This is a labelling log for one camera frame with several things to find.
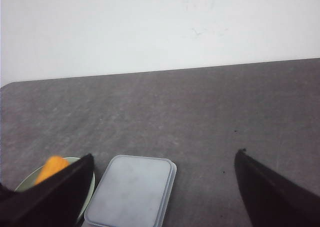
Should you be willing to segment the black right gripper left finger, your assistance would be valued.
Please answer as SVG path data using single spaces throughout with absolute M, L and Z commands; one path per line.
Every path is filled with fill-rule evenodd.
M 24 191 L 0 187 L 2 227 L 74 227 L 87 199 L 94 174 L 89 153 Z

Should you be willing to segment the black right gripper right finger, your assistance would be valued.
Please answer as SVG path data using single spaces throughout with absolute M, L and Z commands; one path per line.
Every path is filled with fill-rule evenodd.
M 254 227 L 318 227 L 320 197 L 238 150 L 237 184 Z

